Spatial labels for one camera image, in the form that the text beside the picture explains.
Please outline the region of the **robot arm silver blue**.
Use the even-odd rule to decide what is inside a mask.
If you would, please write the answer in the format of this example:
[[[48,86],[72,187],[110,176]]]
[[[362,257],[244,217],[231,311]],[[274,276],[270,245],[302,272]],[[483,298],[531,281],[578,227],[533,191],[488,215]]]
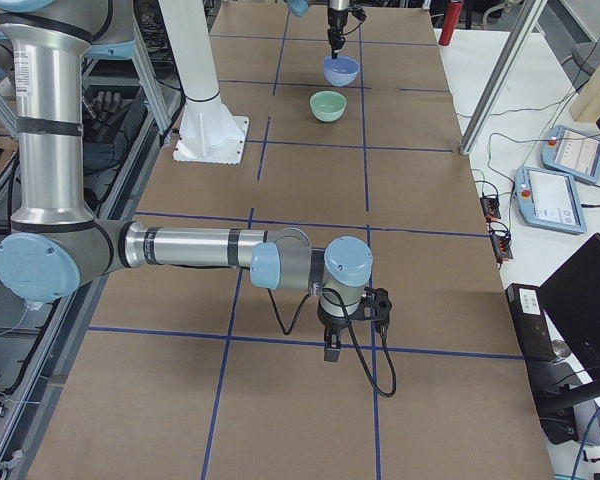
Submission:
[[[345,236],[315,248],[300,230],[148,228],[100,220],[83,196],[82,61],[132,57],[139,46],[129,1],[2,1],[13,48],[21,205],[0,243],[0,281],[17,296],[52,302],[122,268],[245,269],[253,285],[319,299],[325,357],[336,361],[354,321],[377,321],[368,285],[373,257]]]
[[[312,2],[308,0],[289,0],[286,1],[288,10],[296,17],[305,15]],[[329,0],[327,8],[327,37],[331,49],[331,58],[337,59],[340,51],[344,47],[345,33],[349,15],[349,0]]]

